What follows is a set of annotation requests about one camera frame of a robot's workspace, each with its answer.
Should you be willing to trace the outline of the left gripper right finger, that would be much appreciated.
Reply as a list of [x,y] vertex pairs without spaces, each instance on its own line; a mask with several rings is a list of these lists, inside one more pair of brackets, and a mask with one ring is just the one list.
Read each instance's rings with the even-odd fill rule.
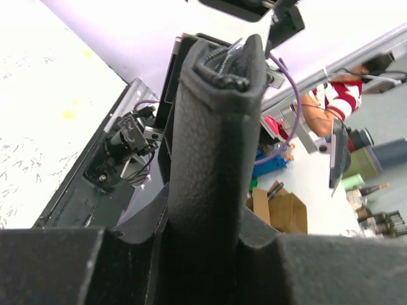
[[406,304],[406,243],[278,233],[248,208],[237,304]]

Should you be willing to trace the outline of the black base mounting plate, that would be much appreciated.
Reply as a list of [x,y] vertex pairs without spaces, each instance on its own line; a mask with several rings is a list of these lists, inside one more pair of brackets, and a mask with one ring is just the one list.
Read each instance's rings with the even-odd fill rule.
[[34,227],[114,227],[150,178],[163,136],[160,108],[141,79],[126,85]]

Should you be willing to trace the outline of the brown cardboard box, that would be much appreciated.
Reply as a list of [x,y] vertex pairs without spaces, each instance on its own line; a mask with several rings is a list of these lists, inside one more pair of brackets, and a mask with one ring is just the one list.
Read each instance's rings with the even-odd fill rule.
[[254,187],[246,206],[265,223],[282,233],[307,234],[306,205],[275,181],[268,191]]

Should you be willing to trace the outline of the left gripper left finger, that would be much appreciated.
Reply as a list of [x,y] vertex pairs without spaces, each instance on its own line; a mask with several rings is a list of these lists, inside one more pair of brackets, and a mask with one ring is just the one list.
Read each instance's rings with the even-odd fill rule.
[[1,231],[1,303],[155,304],[168,193],[114,230]]

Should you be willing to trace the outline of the floral patterned table mat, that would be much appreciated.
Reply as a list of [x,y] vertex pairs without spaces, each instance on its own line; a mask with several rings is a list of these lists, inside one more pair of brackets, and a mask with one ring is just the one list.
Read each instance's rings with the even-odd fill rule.
[[31,227],[125,87],[40,1],[1,2],[1,227]]

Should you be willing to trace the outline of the black zippered tool case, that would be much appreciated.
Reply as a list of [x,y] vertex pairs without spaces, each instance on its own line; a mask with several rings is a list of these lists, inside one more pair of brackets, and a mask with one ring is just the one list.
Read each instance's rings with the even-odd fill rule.
[[171,247],[185,256],[230,256],[237,246],[267,85],[262,41],[211,50],[201,39],[179,76],[172,134]]

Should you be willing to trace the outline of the aluminium frame rail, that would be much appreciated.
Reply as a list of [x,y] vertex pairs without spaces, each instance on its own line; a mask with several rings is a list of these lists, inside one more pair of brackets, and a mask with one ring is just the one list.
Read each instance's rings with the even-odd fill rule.
[[329,64],[314,64],[313,69],[309,74],[300,81],[295,81],[292,74],[286,70],[284,61],[277,58],[273,59],[275,65],[283,75],[283,84],[280,88],[273,88],[270,94],[266,94],[261,106],[261,125],[273,138],[278,138],[283,141],[283,138],[277,134],[267,123],[266,118],[271,116],[275,120],[287,120],[292,124],[289,138],[285,140],[285,145],[288,145],[291,139],[298,139],[305,147],[306,151],[314,153],[317,147],[314,144],[311,136],[300,123],[301,106],[298,105],[297,111],[293,112],[289,106],[293,101],[300,101],[300,93],[305,92],[314,85],[322,81],[328,81],[334,76],[343,72],[352,64],[359,64],[373,55],[385,52],[393,52],[396,50],[402,53],[401,45],[406,42],[406,24],[402,24],[395,29],[392,29],[374,40],[366,43],[358,49],[339,58],[337,61]]

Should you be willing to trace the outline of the person in striped shirt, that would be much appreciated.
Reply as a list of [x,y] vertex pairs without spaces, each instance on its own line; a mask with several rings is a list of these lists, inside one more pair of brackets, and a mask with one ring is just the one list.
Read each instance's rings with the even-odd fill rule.
[[309,129],[318,137],[328,136],[334,119],[344,121],[361,105],[362,85],[370,82],[362,76],[377,76],[392,62],[390,54],[377,55],[302,95],[302,115]]

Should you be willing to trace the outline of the black monitor on desk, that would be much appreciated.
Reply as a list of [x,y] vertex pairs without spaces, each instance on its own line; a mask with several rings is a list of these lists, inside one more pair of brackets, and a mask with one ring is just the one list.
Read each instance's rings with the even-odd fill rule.
[[329,188],[334,195],[342,175],[350,166],[350,152],[348,149],[348,133],[339,119],[333,120],[331,132],[331,151],[329,169]]

